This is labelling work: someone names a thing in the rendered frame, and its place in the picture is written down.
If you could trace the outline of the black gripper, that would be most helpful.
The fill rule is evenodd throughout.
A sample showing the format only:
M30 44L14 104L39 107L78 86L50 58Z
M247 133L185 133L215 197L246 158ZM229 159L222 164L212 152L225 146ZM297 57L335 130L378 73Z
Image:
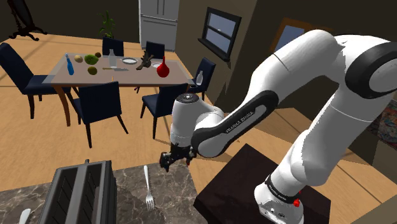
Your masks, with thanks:
M159 164L161 168L164 168L166 172L169 171L169 167L175 161L185 158L186 164L190 165L190 162L195 158L195 152L191 146L181 147L178 143L171 144L171 152L162 152L160 155Z

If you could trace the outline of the black coat stand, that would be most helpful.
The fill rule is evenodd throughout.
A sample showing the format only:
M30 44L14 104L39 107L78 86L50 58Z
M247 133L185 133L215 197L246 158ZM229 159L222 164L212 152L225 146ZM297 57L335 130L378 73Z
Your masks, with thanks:
M17 36L30 37L34 41L39 41L39 38L35 38L31 32L40 31L42 34L47 35L48 33L39 27L36 27L32 20L32 15L27 7L25 0L6 0L9 7L11 8L11 14L14 16L15 22L18 27L18 31L14 32L9 36L10 39L15 39Z

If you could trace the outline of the white utensil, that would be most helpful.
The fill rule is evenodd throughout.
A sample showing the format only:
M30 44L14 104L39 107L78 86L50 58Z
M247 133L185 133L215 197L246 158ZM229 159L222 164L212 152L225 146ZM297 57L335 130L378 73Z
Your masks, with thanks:
M26 224L27 220L29 219L30 213L31 213L31 209L24 209L20 215L18 224Z

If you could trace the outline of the dark grey toaster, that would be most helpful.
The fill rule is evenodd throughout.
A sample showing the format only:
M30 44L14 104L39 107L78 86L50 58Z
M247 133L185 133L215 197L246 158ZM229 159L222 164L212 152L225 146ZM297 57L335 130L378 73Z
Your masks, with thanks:
M38 224L116 224L117 185L110 160L55 171Z

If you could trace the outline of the wooden dining table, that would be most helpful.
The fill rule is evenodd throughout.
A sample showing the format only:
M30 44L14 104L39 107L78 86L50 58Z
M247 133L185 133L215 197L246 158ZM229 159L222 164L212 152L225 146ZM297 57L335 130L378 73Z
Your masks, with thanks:
M178 60L165 61L170 73L167 77L161 78L157 74L157 70L152 66L137 70L136 68L141 63L140 60L138 60L136 64L126 65L122 62L122 58L118 57L117 68L111 69L109 59L106 56L101 57L94 65L97 69L97 73L91 75L88 73L90 65L86 62L76 62L74 56L75 54L73 53L68 54L73 65L74 74L69 74L67 59L63 56L43 81L44 84L53 87L60 97L66 116L67 126L71 125L71 118L66 93L63 90L64 87L84 87L109 83L111 81L117 81L120 87L162 87L182 83L193 85L190 75Z

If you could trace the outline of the green potted plant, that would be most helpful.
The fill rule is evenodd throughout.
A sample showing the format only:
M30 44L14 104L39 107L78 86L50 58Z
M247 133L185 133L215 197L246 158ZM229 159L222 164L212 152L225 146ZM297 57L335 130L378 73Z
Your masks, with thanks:
M113 29L116 24L115 21L109 16L109 11L106 10L104 14L98 13L98 15L102 18L102 25L99 29L98 35L114 39L115 37L113 34Z

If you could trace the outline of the black framed window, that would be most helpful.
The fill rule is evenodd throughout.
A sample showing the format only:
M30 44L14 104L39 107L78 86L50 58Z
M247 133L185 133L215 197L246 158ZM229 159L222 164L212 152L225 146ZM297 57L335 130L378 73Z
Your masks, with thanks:
M198 41L224 62L230 62L241 20L237 15L208 7L202 37Z

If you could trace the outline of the silver fork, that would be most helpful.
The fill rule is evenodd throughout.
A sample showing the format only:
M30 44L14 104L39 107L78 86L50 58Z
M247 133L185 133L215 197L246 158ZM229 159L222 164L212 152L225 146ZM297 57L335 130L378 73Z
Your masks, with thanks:
M144 169L144 175L145 175L146 186L147 186L146 205L147 205L148 210L152 211L152 210L154 210L155 205L154 205L154 198L151 194L148 166L144 165L143 169Z

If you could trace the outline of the dark robot stand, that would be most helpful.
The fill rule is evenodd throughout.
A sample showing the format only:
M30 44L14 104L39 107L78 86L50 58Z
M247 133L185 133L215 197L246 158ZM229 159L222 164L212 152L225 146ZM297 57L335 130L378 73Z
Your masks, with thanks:
M245 144L197 195L193 206L208 224L274 224L260 214L254 189L276 167Z

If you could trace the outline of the dark blue dining chair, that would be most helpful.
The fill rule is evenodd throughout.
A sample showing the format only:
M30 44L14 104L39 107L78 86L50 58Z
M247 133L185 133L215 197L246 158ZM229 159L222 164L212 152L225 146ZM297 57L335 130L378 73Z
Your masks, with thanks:
M172 114L174 101L179 95L185 93L187 88L187 83L159 87L158 94L142 96L143 106L140 118L143 117L145 109L148 108L153 116L153 139L156 136L157 119Z
M110 49L113 50L113 53L116 56L119 56L119 57L124 56L124 42L122 40L103 37L102 38L102 54L109 55Z
M147 41L146 52L149 54L149 56L153 55L154 59L163 59L165 56L165 45Z
M24 60L7 43L0 44L0 65L12 79L19 91L28 97L31 119L34 118L34 96L57 94L49 84L43 84L47 75L33 75Z
M79 97L73 99L78 116L78 124L84 123L89 148L92 148L90 124L117 117L126 134L128 130L122 120L119 83L92 85L79 88Z
M211 62L210 60L204 57L198 66L196 77L192 79L194 85L189 87L188 92L194 94L201 93L202 100L204 100L204 93L208 89L215 67L216 67L215 63ZM201 71L202 71L202 83L198 85L197 78L199 77Z

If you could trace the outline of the white refrigerator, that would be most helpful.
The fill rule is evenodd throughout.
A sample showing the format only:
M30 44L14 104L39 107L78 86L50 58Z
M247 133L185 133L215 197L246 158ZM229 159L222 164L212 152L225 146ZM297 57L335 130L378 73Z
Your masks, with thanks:
M161 43L173 52L178 28L179 0L139 0L139 40Z

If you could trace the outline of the orange framed wall picture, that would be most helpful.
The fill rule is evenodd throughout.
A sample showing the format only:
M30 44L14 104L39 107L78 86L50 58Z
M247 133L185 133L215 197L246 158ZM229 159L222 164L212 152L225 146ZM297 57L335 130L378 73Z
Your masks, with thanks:
M328 32L333 32L333 29L322 25L313 25L308 22L302 22L292 18L284 17L276 32L275 38L270 46L270 52L275 52L290 41L301 36L305 32L321 29Z

